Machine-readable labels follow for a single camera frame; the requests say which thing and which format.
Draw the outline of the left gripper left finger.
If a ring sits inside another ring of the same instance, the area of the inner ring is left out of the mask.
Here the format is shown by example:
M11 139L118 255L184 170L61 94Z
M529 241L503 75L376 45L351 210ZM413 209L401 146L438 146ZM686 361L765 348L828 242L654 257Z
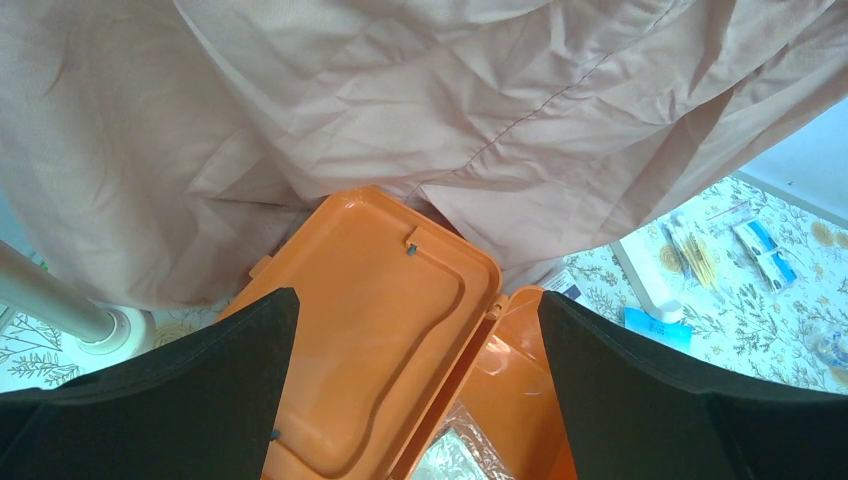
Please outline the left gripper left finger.
M229 317L51 390L1 397L5 479L257 479L300 302L280 288Z

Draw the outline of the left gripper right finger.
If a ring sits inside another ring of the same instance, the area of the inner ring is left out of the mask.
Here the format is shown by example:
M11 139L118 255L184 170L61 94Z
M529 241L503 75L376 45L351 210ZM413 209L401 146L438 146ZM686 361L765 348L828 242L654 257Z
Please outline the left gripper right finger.
M742 375L547 291L544 350L581 479L843 479L847 399Z

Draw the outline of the gauze pad packet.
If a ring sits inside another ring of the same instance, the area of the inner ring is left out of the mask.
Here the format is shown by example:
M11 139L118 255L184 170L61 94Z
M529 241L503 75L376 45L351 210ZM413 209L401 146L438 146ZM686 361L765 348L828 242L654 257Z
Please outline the gauze pad packet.
M514 479L501 456L461 401L449 409L412 480Z

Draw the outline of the orange plastic medicine box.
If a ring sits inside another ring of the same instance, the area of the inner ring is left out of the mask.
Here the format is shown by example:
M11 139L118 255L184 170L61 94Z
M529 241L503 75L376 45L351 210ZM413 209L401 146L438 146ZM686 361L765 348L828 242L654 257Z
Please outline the orange plastic medicine box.
M514 479L572 479L537 309L486 253L375 187L329 196L227 307L300 313L266 479L408 479L449 415Z

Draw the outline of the small clear blue bag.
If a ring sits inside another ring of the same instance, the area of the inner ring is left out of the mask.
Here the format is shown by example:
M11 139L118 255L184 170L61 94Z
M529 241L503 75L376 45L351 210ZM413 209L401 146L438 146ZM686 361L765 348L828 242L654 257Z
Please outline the small clear blue bag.
M813 341L812 351L827 366L847 370L847 330L823 331Z

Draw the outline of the alcohol wipes bag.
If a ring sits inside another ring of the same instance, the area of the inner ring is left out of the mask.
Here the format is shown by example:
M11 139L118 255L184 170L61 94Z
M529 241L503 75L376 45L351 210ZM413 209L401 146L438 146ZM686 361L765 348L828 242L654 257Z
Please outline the alcohol wipes bag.
M749 201L710 214L707 226L716 238L733 237L734 260L754 269L769 293L781 294L801 279L787 256L788 251L754 214Z

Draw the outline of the blue cotton swab pack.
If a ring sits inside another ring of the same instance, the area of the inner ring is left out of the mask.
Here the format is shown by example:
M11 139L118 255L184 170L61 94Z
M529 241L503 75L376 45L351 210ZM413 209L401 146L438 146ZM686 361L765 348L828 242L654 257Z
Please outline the blue cotton swab pack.
M669 348L690 353L693 330L679 323L663 323L649 314L630 307L623 310L624 327Z

